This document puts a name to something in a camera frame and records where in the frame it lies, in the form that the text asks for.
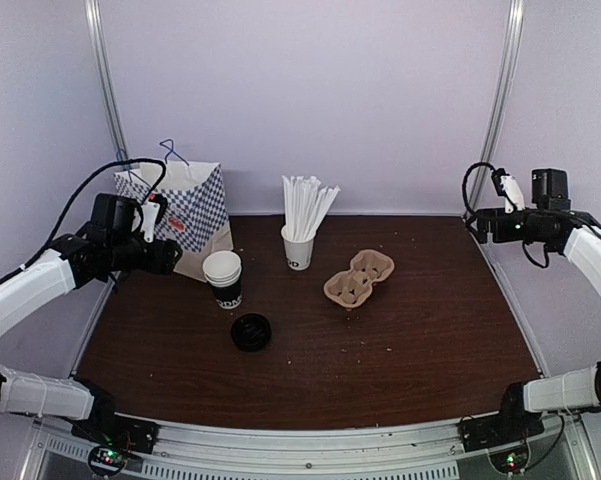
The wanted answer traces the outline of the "black paper cups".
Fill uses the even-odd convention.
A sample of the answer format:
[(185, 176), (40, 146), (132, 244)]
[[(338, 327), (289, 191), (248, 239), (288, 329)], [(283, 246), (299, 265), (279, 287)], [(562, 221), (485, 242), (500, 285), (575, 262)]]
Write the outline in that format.
[(218, 251), (209, 255), (202, 265), (217, 304), (225, 310), (237, 308), (242, 302), (242, 261), (233, 251)]

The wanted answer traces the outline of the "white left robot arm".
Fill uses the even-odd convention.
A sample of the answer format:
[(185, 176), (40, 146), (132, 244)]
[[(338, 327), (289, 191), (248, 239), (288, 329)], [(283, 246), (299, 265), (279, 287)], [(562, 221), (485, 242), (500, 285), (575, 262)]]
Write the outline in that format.
[[(0, 338), (41, 307), (94, 279), (132, 270), (169, 275), (182, 254), (173, 240), (147, 242), (133, 235), (119, 244), (102, 246), (64, 235), (31, 266), (0, 284)], [(114, 415), (113, 400), (97, 387), (4, 365), (0, 365), (0, 413), (83, 420), (103, 444), (117, 442), (124, 433), (122, 419)]]

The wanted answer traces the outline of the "blue checkered paper bag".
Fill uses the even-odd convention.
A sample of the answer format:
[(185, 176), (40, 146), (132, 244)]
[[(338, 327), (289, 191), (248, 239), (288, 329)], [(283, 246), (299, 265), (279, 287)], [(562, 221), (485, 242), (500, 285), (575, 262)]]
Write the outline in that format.
[(116, 172), (115, 187), (118, 194), (137, 201), (149, 192), (166, 198), (166, 212), (155, 223), (154, 237), (174, 240), (183, 249), (176, 273), (204, 281), (204, 260), (233, 248), (222, 168), (218, 163), (184, 159), (176, 153), (171, 139), (160, 145), (167, 149), (166, 175), (157, 187), (152, 184), (161, 168), (153, 164)]

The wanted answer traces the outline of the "remaining black lids stack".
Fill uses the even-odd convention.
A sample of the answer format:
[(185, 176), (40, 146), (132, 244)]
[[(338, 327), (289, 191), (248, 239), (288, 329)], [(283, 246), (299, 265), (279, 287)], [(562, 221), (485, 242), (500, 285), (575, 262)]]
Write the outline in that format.
[(239, 317), (230, 330), (234, 345), (243, 352), (253, 353), (264, 349), (272, 337), (268, 319), (257, 313), (248, 313)]

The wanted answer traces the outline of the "white cup holding straws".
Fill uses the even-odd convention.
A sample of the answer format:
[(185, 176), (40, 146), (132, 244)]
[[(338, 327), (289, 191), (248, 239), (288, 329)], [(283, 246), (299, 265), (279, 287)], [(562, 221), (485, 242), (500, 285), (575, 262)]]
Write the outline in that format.
[(285, 257), (288, 266), (294, 271), (303, 271), (310, 267), (315, 235), (311, 234), (306, 240), (292, 240), (288, 226), (281, 228)]

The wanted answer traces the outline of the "wrapped white straws bundle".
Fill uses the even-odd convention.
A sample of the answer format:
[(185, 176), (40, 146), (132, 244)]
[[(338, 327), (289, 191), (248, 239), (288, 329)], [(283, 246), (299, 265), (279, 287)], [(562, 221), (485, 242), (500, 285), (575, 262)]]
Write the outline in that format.
[(318, 231), (341, 189), (316, 176), (282, 176), (285, 232), (293, 242), (309, 241)]

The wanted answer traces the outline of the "brown cardboard cup carrier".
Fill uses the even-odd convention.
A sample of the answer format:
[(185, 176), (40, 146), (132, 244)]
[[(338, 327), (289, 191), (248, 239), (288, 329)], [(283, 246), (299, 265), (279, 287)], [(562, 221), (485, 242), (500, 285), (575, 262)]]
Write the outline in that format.
[(384, 282), (394, 269), (391, 257), (372, 249), (361, 250), (350, 260), (348, 270), (324, 283), (323, 293), (347, 310), (358, 308), (371, 296), (374, 285)]

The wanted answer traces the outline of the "right aluminium frame post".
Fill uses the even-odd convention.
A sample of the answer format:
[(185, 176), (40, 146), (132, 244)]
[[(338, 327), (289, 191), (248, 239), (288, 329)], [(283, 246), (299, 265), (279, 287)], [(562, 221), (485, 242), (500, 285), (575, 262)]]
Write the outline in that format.
[(501, 62), (491, 114), (480, 160), (491, 163), (504, 122), (507, 100), (513, 86), (524, 25), (525, 2), (511, 0), (505, 29)]

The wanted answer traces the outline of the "aluminium frame post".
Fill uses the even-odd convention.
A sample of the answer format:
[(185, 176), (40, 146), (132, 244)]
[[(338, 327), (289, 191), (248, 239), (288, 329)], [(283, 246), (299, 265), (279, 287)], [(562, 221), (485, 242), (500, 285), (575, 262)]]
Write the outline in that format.
[(525, 2), (511, 0), (505, 29), (501, 62), (491, 114), (480, 160), (491, 163), (504, 122), (507, 100), (513, 86), (524, 25)]
[(127, 160), (128, 152), (122, 122), (117, 106), (111, 70), (108, 61), (104, 28), (102, 25), (100, 2), (85, 0), (85, 13), (91, 46), (95, 57), (106, 120), (118, 160)]

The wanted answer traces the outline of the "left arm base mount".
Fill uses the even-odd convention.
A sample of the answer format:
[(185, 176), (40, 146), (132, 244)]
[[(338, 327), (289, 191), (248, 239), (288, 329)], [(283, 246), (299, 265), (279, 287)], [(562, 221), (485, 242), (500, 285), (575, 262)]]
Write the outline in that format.
[(107, 428), (89, 420), (69, 420), (68, 423), (74, 436), (95, 443), (87, 454), (87, 466), (100, 477), (112, 477), (126, 467), (140, 466), (141, 454), (153, 452), (159, 432), (155, 422), (118, 414)]

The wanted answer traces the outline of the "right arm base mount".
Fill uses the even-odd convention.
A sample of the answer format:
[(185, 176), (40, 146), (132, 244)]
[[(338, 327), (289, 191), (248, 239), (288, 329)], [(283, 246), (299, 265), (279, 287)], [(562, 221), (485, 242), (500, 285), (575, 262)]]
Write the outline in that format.
[(529, 440), (544, 431), (544, 424), (537, 414), (523, 419), (520, 425), (503, 421), (499, 414), (465, 416), (458, 423), (464, 451), (484, 450), (491, 467), (508, 477), (523, 474), (531, 466)]

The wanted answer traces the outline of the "aluminium front rail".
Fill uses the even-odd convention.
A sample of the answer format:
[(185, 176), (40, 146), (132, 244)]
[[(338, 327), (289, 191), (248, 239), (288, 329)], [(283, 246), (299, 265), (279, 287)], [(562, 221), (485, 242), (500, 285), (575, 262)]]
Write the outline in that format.
[(119, 479), (598, 479), (583, 422), (547, 415), (543, 433), (468, 451), (456, 419), (411, 426), (243, 430), (161, 421), (151, 453)]

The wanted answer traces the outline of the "left aluminium frame post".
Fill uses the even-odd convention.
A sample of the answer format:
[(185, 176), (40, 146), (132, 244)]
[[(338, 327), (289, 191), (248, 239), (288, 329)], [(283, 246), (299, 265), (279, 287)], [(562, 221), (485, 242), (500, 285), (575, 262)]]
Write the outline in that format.
[(117, 106), (111, 70), (108, 61), (104, 28), (102, 25), (100, 2), (85, 0), (85, 13), (91, 46), (95, 57), (106, 120), (118, 160), (127, 160), (128, 152), (122, 122)]

